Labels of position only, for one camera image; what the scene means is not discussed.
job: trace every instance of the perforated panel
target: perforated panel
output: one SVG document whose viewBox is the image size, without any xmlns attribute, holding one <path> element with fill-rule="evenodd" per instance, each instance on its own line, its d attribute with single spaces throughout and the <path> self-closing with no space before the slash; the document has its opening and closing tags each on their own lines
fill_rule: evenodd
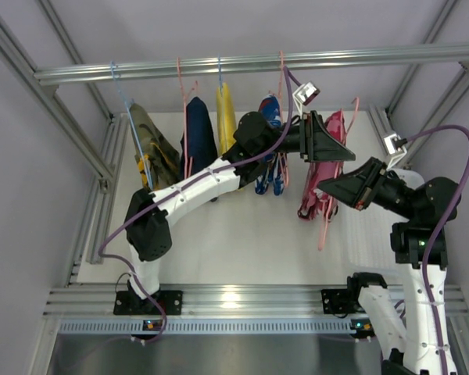
<svg viewBox="0 0 469 375">
<path fill-rule="evenodd" d="M 153 334 L 144 331 L 144 320 L 64 320 L 60 334 Z M 165 334 L 350 334 L 351 320 L 344 319 L 186 319 L 171 320 Z"/>
</svg>

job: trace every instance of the pink garment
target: pink garment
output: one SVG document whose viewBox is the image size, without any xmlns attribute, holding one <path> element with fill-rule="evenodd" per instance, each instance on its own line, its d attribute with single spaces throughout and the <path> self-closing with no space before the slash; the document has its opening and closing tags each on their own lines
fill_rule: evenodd
<svg viewBox="0 0 469 375">
<path fill-rule="evenodd" d="M 345 145 L 345 127 L 342 110 L 333 113 L 325 122 L 328 132 L 333 138 Z M 312 162 L 307 173 L 306 187 L 298 215 L 303 220 L 313 220 L 318 214 L 323 217 L 324 224 L 320 228 L 318 250 L 323 250 L 327 235 L 328 223 L 337 214 L 337 200 L 327 193 L 316 193 L 315 189 L 322 180 L 337 177 L 342 172 L 344 162 Z"/>
</svg>

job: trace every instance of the blue patterned garment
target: blue patterned garment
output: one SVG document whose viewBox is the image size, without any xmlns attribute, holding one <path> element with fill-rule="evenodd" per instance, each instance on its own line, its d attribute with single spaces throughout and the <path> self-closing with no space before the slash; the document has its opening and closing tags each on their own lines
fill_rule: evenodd
<svg viewBox="0 0 469 375">
<path fill-rule="evenodd" d="M 272 127 L 281 127 L 280 104 L 278 103 L 276 96 L 268 95 L 264 98 L 260 103 L 259 112 L 263 114 L 264 118 Z M 256 193 L 259 195 L 265 194 L 269 184 L 272 183 L 274 195 L 281 195 L 285 187 L 283 177 L 281 175 L 281 170 L 284 166 L 280 165 L 275 153 L 267 155 L 265 161 L 268 162 L 268 166 L 256 179 Z"/>
</svg>

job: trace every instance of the yellow garment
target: yellow garment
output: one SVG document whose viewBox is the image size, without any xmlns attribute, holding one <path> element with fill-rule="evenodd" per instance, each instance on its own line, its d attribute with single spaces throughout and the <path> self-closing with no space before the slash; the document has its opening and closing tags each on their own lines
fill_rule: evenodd
<svg viewBox="0 0 469 375">
<path fill-rule="evenodd" d="M 227 84 L 217 87 L 217 137 L 219 137 L 219 153 L 223 155 L 235 143 L 233 134 L 236 130 L 235 109 Z"/>
</svg>

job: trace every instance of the metal floor panel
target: metal floor panel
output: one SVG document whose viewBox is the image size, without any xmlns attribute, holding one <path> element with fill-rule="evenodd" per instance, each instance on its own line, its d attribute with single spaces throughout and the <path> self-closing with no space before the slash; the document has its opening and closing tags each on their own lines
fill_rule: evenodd
<svg viewBox="0 0 469 375">
<path fill-rule="evenodd" d="M 108 337 L 59 335 L 49 375 L 380 375 L 378 343 L 300 335 L 171 335 L 142 347 Z"/>
</svg>

